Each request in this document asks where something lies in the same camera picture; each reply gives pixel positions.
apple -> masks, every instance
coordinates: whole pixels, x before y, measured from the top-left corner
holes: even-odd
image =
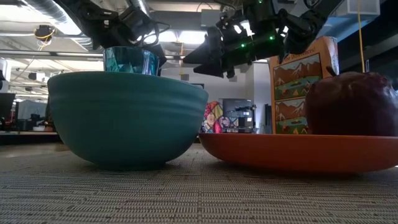
[[[305,99],[312,134],[398,136],[398,94],[374,72],[346,72],[314,83]]]

teal bowl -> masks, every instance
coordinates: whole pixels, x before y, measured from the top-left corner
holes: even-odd
[[[121,72],[61,74],[48,86],[62,141],[106,169],[153,169],[182,155],[208,99],[185,82]]]

computer monitor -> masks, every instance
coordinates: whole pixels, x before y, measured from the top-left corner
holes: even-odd
[[[8,118],[15,93],[0,93],[0,118]]]
[[[253,105],[251,100],[247,99],[223,99],[223,116],[230,118],[251,118],[251,110],[236,111],[236,108],[250,107]]]

colorful box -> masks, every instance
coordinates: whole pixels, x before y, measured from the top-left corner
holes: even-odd
[[[289,55],[282,64],[278,57],[270,58],[274,134],[308,134],[305,96],[313,83],[331,76],[327,66],[338,74],[337,42],[331,37],[320,37],[303,54]]]

blue glass cup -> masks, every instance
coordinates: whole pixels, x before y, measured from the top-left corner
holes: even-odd
[[[104,51],[104,71],[157,75],[159,58],[138,47],[110,47]]]

